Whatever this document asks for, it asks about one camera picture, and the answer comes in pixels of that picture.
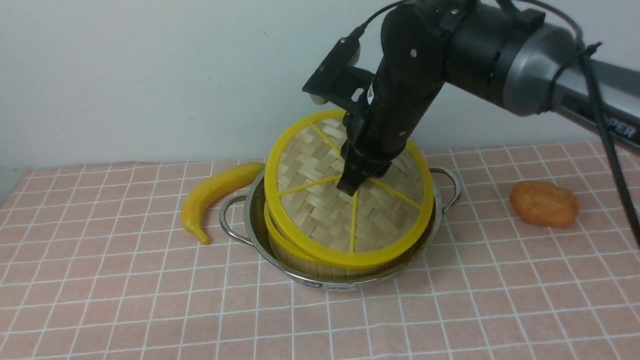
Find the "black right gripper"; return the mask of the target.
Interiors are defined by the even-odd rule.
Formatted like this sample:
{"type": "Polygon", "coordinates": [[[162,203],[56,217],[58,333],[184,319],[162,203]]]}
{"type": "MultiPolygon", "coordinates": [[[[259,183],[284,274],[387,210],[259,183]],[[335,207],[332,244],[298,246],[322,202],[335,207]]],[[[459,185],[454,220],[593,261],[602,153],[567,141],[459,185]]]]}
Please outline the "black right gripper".
{"type": "Polygon", "coordinates": [[[410,135],[445,82],[448,35],[439,23],[448,0],[409,0],[389,11],[381,25],[382,59],[371,82],[372,98],[347,128],[339,191],[354,196],[379,179],[403,152],[410,135]]]}

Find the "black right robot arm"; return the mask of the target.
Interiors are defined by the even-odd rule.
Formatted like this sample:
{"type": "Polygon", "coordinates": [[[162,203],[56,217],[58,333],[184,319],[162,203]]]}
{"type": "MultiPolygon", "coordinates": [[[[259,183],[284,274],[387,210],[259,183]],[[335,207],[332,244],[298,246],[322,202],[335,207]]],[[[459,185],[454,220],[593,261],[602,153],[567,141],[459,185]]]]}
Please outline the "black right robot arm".
{"type": "Polygon", "coordinates": [[[382,177],[445,84],[515,116],[555,112],[639,149],[639,73],[599,61],[534,8],[477,0],[409,0],[386,14],[382,60],[345,118],[342,176],[349,196],[382,177]]]}

